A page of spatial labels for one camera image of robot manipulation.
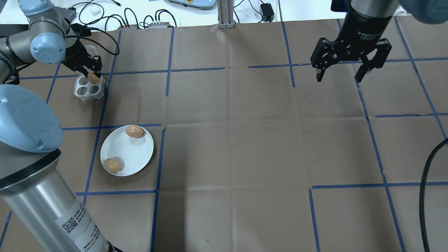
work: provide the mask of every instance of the wire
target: wire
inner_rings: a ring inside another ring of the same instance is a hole
[[[240,4],[242,4],[244,0],[242,0],[239,4],[235,5],[234,8],[238,7]]]
[[[154,23],[154,19],[153,19],[153,17],[151,16],[151,15],[147,15],[144,19],[143,19],[143,24],[147,24],[148,25],[148,27],[149,27],[149,24],[148,23],[146,23],[146,19],[148,18],[148,17],[150,17],[151,18],[151,20],[152,20],[152,23]]]
[[[279,3],[279,11],[280,11],[280,21],[283,22],[283,15],[281,14],[280,0],[278,0],[278,3]]]
[[[422,241],[423,248],[425,252],[429,251],[428,244],[428,236],[426,235],[426,224],[425,224],[425,187],[426,187],[426,178],[428,177],[429,167],[431,165],[432,159],[436,155],[436,153],[448,143],[448,138],[439,143],[429,154],[428,159],[426,160],[425,168],[423,169],[422,181],[420,182],[420,197],[418,199],[418,213],[420,216],[420,230],[422,231]]]
[[[100,20],[101,18],[104,17],[104,13],[105,13],[105,12],[104,12],[104,7],[103,7],[102,5],[97,4],[97,3],[93,3],[92,1],[90,1],[90,2],[81,2],[81,3],[74,4],[74,5],[71,6],[71,8],[74,8],[76,5],[79,5],[79,4],[85,4],[85,5],[83,6],[83,8],[81,9],[81,11],[79,12],[79,14],[78,14],[78,20],[79,20],[79,22],[82,23],[83,25],[85,25],[86,23],[84,23],[83,21],[81,21],[81,13],[82,13],[82,12],[87,8],[87,6],[89,6],[90,4],[98,5],[99,7],[101,7],[101,9],[103,10],[103,12],[101,13],[101,17],[100,17],[99,19],[96,19],[95,22],[90,22],[89,24],[94,24],[94,23],[98,22],[98,20]]]
[[[159,19],[159,22],[160,22],[160,15],[161,15],[162,13],[166,12],[166,13],[168,13],[168,14],[172,17],[172,19],[174,20],[174,26],[177,27],[176,19],[175,19],[174,16],[171,14],[171,12],[169,12],[169,11],[167,11],[167,10],[165,10],[165,9],[158,10],[158,11],[160,11],[160,12],[159,12],[159,15],[157,16],[157,18]]]
[[[104,24],[104,30],[107,30],[108,21],[109,21],[109,19],[111,17],[113,17],[114,19],[118,20],[118,22],[120,23],[120,27],[123,28],[123,23],[117,17],[115,17],[115,14],[114,14],[114,15],[108,16],[108,18],[106,19],[106,23]]]
[[[141,27],[143,27],[143,29],[146,29],[146,28],[149,27],[150,24],[148,24],[148,23],[146,23],[146,22],[140,22],[140,23],[138,23],[138,25],[141,26]]]
[[[85,39],[85,40],[91,41],[91,42],[93,42],[93,43],[99,45],[102,49],[104,49],[104,50],[105,50],[107,53],[109,53],[109,54],[112,54],[112,55],[114,55],[114,56],[120,54],[120,47],[118,46],[118,42],[117,42],[117,41],[115,40],[115,38],[113,38],[109,33],[105,32],[105,31],[103,31],[103,30],[101,30],[101,29],[94,28],[94,27],[89,27],[88,29],[89,29],[89,30],[97,30],[97,31],[100,31],[100,32],[106,34],[106,35],[107,35],[109,38],[111,38],[111,39],[113,40],[113,42],[115,43],[117,52],[116,52],[116,53],[113,53],[113,52],[107,50],[107,48],[105,48],[102,44],[100,44],[100,43],[98,43],[97,41],[95,41],[95,40],[93,40],[93,39],[90,39],[90,38],[81,37],[81,36],[77,36],[77,35],[69,35],[69,36],[67,36],[66,38]]]
[[[254,11],[256,12],[256,13],[258,13],[260,16],[261,16],[261,20],[260,21],[258,21],[258,23],[261,23],[261,21],[263,21],[263,15],[260,13],[260,12],[258,12],[258,10],[255,10],[255,8],[254,8],[254,6],[252,5],[252,2],[249,0],[249,3],[250,3],[250,6],[252,7],[252,9],[254,9]]]
[[[233,13],[235,13],[235,17],[237,17],[237,19],[238,19],[238,23],[240,23],[240,18],[238,17],[238,14],[237,14],[237,12],[235,11],[235,9],[233,9]]]
[[[138,19],[137,16],[135,15],[135,12],[131,9],[131,8],[125,8],[125,20],[126,20],[126,25],[129,27],[129,22],[128,22],[128,18],[126,17],[126,11],[130,10],[132,12],[132,14],[134,14],[135,17],[135,24],[137,25],[137,29],[138,29]]]

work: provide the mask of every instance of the brown egg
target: brown egg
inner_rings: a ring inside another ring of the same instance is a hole
[[[131,125],[126,128],[126,134],[133,138],[139,138],[143,135],[143,129],[137,125]]]
[[[90,73],[87,74],[87,79],[92,84],[97,84],[100,81],[98,76],[96,76],[93,72],[90,72]]]
[[[123,168],[121,167],[120,162],[115,158],[108,158],[104,161],[104,167],[110,173],[117,173],[121,171]]]

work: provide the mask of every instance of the egg holder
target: egg holder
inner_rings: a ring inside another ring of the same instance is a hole
[[[102,76],[97,84],[92,84],[81,74],[76,78],[73,94],[80,100],[101,99],[104,96],[104,83]]]

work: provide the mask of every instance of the sticker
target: sticker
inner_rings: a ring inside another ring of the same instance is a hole
[[[106,239],[93,220],[90,221],[86,231],[75,240],[75,245],[81,252],[98,252],[105,243]]]
[[[72,207],[56,220],[56,224],[75,241],[80,235],[86,231],[91,221],[89,213],[77,198]]]
[[[98,252],[108,247],[107,241],[93,222],[86,208],[77,198],[70,209],[56,220],[81,252]]]

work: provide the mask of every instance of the blue tape line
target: blue tape line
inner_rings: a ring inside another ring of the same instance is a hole
[[[427,182],[427,186],[447,186],[448,181]],[[347,185],[316,185],[312,189],[337,189],[337,188],[369,188],[369,187],[415,187],[420,186],[420,182],[404,183],[382,183],[382,184],[347,184]]]
[[[308,192],[310,194],[311,219],[313,221],[314,241],[316,242],[316,252],[320,252],[319,235],[317,234],[316,214],[314,212],[313,193],[311,192],[311,189],[308,189]]]
[[[359,83],[356,80],[355,80],[355,82],[356,82],[356,86],[359,88]],[[376,160],[378,161],[379,170],[381,171],[381,174],[383,174],[383,163],[379,156],[378,146],[376,144],[375,135],[373,134],[373,130],[372,130],[372,123],[370,122],[369,115],[367,114],[366,103],[364,102],[364,98],[362,97],[361,90],[358,90],[358,94],[359,94],[359,98],[361,99],[362,108],[364,109],[364,114],[366,116],[367,124],[369,126],[370,137],[372,138],[373,148],[375,149]]]
[[[71,74],[71,75],[59,75],[59,76],[56,76],[56,78],[73,78],[73,77],[78,77],[79,76],[79,74]]]
[[[338,18],[336,19],[336,22],[337,22],[337,26],[339,27],[339,30],[341,30],[341,28],[342,28],[342,25],[340,25],[340,21],[339,21],[339,19],[338,19]]]
[[[426,182],[427,186],[447,186],[448,181]],[[388,183],[389,187],[419,187],[420,182]]]
[[[157,190],[134,190],[134,191],[90,191],[87,195],[121,195],[121,194],[152,194]]]
[[[448,58],[413,59],[414,61],[446,61]]]
[[[34,79],[53,79],[54,76],[37,76],[37,77],[20,77],[22,80],[34,80]]]
[[[117,39],[117,44],[118,45],[120,45],[120,39],[121,39],[121,31],[118,32],[118,39]],[[115,67],[115,61],[116,61],[116,55],[114,55],[114,57],[113,57],[111,73],[113,73],[113,69]],[[89,191],[90,178],[92,176],[93,164],[95,162],[96,151],[98,149],[99,134],[101,133],[101,125],[103,124],[104,112],[106,111],[106,103],[108,101],[108,96],[109,96],[109,90],[110,90],[110,86],[111,86],[112,76],[113,76],[113,74],[111,74],[109,76],[108,84],[107,84],[107,87],[106,87],[106,93],[104,94],[103,109],[101,111],[101,117],[99,118],[98,131],[96,133],[96,139],[95,139],[95,146],[93,148],[92,159],[90,161],[89,174],[87,176],[86,188],[84,190],[84,198],[82,199],[82,204],[83,205],[86,205],[87,192]]]
[[[250,65],[249,68],[269,68],[269,67],[286,67],[286,66],[299,66],[299,64],[282,64],[282,65]]]
[[[434,116],[433,113],[431,114],[402,114],[402,115],[376,115],[375,118],[394,118],[394,117],[429,117]]]
[[[369,188],[384,187],[384,184],[348,184],[348,185],[318,185],[312,186],[312,189],[334,189],[334,188]]]
[[[4,224],[4,228],[3,228],[3,232],[1,234],[1,238],[0,238],[0,248],[1,245],[3,244],[3,240],[4,240],[4,236],[6,234],[6,230],[8,229],[8,225],[9,225],[9,221],[11,220],[11,215],[13,214],[13,212],[10,210],[9,214],[8,214],[8,218],[6,218],[6,223]]]
[[[386,176],[383,174],[383,163],[381,161],[381,157],[379,156],[378,146],[376,144],[375,135],[373,134],[372,123],[370,122],[369,114],[367,113],[366,103],[364,102],[364,98],[362,97],[361,90],[359,90],[359,83],[358,83],[358,81],[356,81],[356,78],[354,80],[355,80],[355,83],[356,83],[356,87],[358,88],[358,94],[359,94],[359,98],[361,99],[361,103],[362,103],[362,107],[364,109],[364,114],[366,116],[367,124],[369,125],[370,137],[372,138],[372,143],[373,143],[373,147],[375,149],[376,159],[378,161],[378,166],[379,166],[379,169],[381,171],[381,175],[383,177],[384,188],[386,189],[386,194],[387,194],[388,201],[389,201],[389,207],[391,209],[392,218],[393,218],[393,221],[394,221],[394,224],[395,224],[395,230],[396,230],[396,233],[397,233],[397,236],[398,236],[398,240],[399,240],[400,246],[401,246],[401,251],[402,252],[406,252],[405,245],[403,243],[403,238],[401,236],[400,227],[399,227],[398,221],[396,219],[395,209],[393,207],[393,203],[392,203],[392,198],[390,196],[389,187],[387,185]]]
[[[97,130],[98,127],[72,127],[72,128],[61,128],[62,130]]]
[[[176,70],[171,70],[171,72],[212,71],[212,70],[221,70],[221,69],[225,69],[225,67],[194,68],[194,69],[176,69]]]
[[[157,221],[157,208],[159,207],[160,177],[162,175],[162,159],[164,155],[164,143],[165,143],[165,129],[162,131],[162,139],[160,141],[159,170],[157,172],[157,186],[156,186],[157,192],[155,194],[154,215],[152,217],[151,252],[154,252],[155,224]]]
[[[171,28],[171,42],[169,45],[169,56],[168,56],[168,74],[167,74],[167,87],[166,87],[166,91],[165,91],[165,96],[168,96],[169,94],[169,79],[170,79],[170,74],[171,74],[171,59],[172,59],[172,44],[174,41],[174,28]]]
[[[52,95],[53,87],[55,85],[56,76],[57,76],[57,73],[59,72],[59,68],[60,68],[60,63],[57,65],[55,75],[53,76],[52,85],[50,86],[50,91],[48,92],[47,100],[45,101],[47,104],[48,104],[48,101],[50,100],[50,96]]]
[[[403,242],[403,237],[401,236],[400,226],[398,225],[398,220],[396,218],[395,208],[393,206],[392,197],[391,197],[391,193],[389,191],[388,182],[386,180],[386,176],[384,174],[382,174],[382,176],[383,176],[383,181],[384,181],[384,185],[385,185],[384,189],[386,190],[386,195],[387,195],[388,201],[389,201],[389,207],[390,207],[391,213],[392,213],[393,223],[395,225],[396,234],[398,236],[398,241],[400,243],[401,252],[406,252],[405,243]]]
[[[126,74],[155,74],[155,73],[166,73],[167,70],[152,70],[152,71],[135,71],[135,72],[119,72],[113,73],[113,75],[126,75]]]
[[[286,52],[288,53],[288,62],[289,62],[289,73],[291,74],[291,83],[293,84],[293,87],[296,87],[296,83],[294,82],[294,72],[291,62],[291,53],[289,51],[289,43],[288,43],[288,36],[286,35],[286,28],[284,27],[284,22],[281,23],[281,26],[283,28],[283,35],[284,35],[284,42],[286,43]]]
[[[445,134],[445,129],[443,128],[442,122],[440,121],[440,118],[437,115],[437,111],[435,110],[435,107],[434,107],[434,105],[433,105],[433,103],[431,101],[431,98],[429,97],[428,91],[426,91],[426,87],[425,87],[425,84],[423,83],[422,77],[418,73],[417,66],[415,65],[415,61],[412,58],[411,51],[410,51],[410,49],[408,47],[408,44],[406,43],[406,40],[405,40],[405,37],[403,36],[403,33],[401,32],[400,24],[398,23],[398,20],[397,20],[396,17],[395,17],[395,24],[396,24],[396,27],[398,29],[398,33],[400,34],[401,40],[403,41],[403,44],[405,45],[406,51],[408,52],[409,58],[411,59],[412,66],[414,67],[415,73],[418,76],[418,79],[420,81],[420,85],[422,86],[423,92],[425,93],[425,96],[426,96],[426,99],[428,100],[429,106],[431,107],[432,112],[434,113],[434,117],[435,117],[435,119],[437,121],[437,124],[439,125],[440,131],[442,132],[442,135],[443,135],[444,139],[446,139],[447,135]]]
[[[101,129],[117,129],[126,125],[101,126]],[[140,127],[160,127],[161,124],[137,124]]]

